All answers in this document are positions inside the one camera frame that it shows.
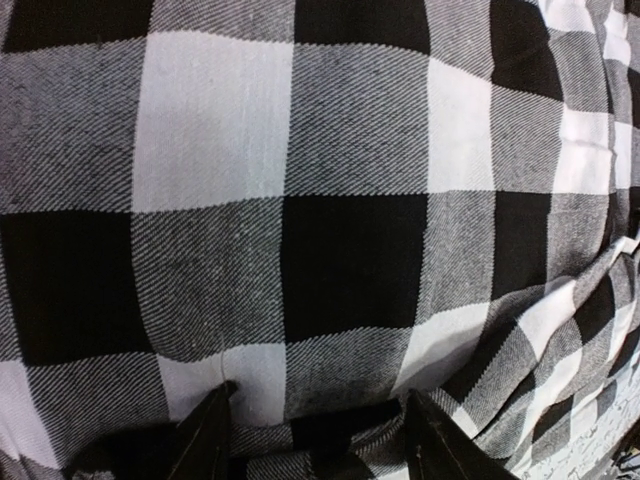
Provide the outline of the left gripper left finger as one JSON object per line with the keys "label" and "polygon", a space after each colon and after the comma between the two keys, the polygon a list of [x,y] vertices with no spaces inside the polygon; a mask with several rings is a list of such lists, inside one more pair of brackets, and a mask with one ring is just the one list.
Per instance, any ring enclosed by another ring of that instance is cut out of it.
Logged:
{"label": "left gripper left finger", "polygon": [[225,479],[230,455],[230,397],[216,387],[182,421],[106,435],[78,452],[67,479]]}

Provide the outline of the black white checkered shirt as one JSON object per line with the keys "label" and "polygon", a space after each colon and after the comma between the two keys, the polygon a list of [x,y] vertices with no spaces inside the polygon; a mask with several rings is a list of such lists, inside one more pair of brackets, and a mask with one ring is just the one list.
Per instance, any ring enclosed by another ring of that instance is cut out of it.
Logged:
{"label": "black white checkered shirt", "polygon": [[225,479],[513,474],[636,351],[637,2],[2,3],[3,478],[226,381]]}

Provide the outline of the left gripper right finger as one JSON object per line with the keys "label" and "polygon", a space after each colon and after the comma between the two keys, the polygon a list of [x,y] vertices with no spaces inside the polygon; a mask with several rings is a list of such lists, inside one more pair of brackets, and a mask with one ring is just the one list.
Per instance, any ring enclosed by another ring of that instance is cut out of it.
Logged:
{"label": "left gripper right finger", "polygon": [[417,390],[409,391],[404,428],[411,480],[516,480]]}

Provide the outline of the floral patterned table mat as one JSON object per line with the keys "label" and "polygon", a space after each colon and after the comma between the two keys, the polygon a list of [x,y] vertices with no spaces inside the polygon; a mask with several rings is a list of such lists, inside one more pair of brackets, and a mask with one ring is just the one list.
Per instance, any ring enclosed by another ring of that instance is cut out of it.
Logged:
{"label": "floral patterned table mat", "polygon": [[639,419],[639,352],[618,373],[612,403],[561,450],[512,470],[520,479],[598,479],[623,437]]}

